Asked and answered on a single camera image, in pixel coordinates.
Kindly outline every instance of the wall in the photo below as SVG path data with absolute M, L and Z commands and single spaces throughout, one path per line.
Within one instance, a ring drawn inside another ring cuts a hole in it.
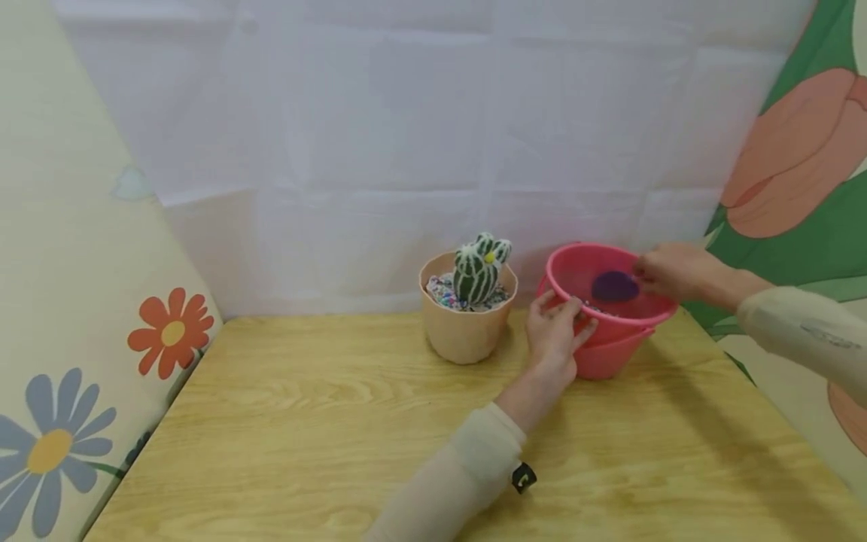
M 867 3 L 820 0 L 762 107 L 707 231 L 726 263 L 867 319 Z M 867 502 L 867 410 L 768 355 L 736 320 L 693 316 Z
M 0 540 L 78 539 L 220 316 L 47 0 L 0 73 Z
M 707 225 L 813 0 L 55 0 L 227 316 L 418 308 L 482 228 Z

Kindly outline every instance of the beige sleeve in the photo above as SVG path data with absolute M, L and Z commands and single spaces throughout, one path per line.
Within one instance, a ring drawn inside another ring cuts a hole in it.
M 843 305 L 786 286 L 749 297 L 737 316 L 760 347 L 827 378 L 867 408 L 867 323 Z
M 382 510 L 365 542 L 446 542 L 509 485 L 526 436 L 496 404 L 473 411 Z

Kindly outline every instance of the purple object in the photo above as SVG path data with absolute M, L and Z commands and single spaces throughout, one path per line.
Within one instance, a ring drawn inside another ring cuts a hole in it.
M 623 271 L 607 271 L 596 277 L 590 294 L 594 299 L 605 303 L 625 303 L 632 301 L 641 288 L 628 273 Z

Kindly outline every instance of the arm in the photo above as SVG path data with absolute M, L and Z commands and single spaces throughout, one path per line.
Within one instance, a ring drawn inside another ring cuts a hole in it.
M 547 414 L 563 384 L 530 368 L 484 408 L 388 502 L 366 542 L 452 540 L 489 507 L 520 464 L 526 435 Z
M 843 305 L 794 287 L 738 305 L 740 327 L 763 349 L 827 378 L 867 408 L 867 323 Z
M 760 347 L 827 378 L 867 408 L 867 323 L 843 305 L 774 286 L 689 243 L 657 246 L 639 258 L 635 273 L 647 290 L 736 314 Z
M 549 292 L 530 308 L 529 368 L 487 406 L 474 410 L 449 442 L 386 504 L 365 542 L 452 540 L 509 485 L 520 465 L 526 436 L 575 379 L 572 354 L 596 329 L 590 321 L 577 336 L 577 300 L 544 311 Z

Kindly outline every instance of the green cactus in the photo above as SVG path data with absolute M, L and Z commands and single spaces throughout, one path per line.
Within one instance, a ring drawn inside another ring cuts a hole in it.
M 482 304 L 499 281 L 499 271 L 512 254 L 512 243 L 480 233 L 454 253 L 454 293 L 467 306 Z

